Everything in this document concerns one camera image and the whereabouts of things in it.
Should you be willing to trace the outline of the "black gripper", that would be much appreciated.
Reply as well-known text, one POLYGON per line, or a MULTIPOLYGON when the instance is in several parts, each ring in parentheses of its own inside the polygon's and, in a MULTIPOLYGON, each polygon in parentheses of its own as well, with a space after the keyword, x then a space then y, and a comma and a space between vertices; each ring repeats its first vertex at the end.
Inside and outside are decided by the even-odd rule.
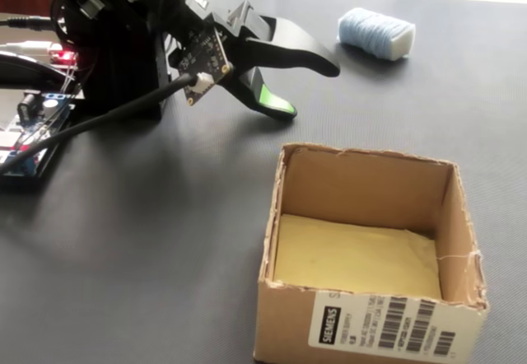
POLYGON ((259 16, 249 2, 221 12, 209 2, 187 0, 180 13, 181 67, 244 67, 225 77, 225 89, 247 108, 275 120, 293 120, 293 104, 274 95, 259 68, 308 68, 325 77, 340 74, 338 59, 296 23, 259 16), (259 18, 268 37, 259 38, 259 18))

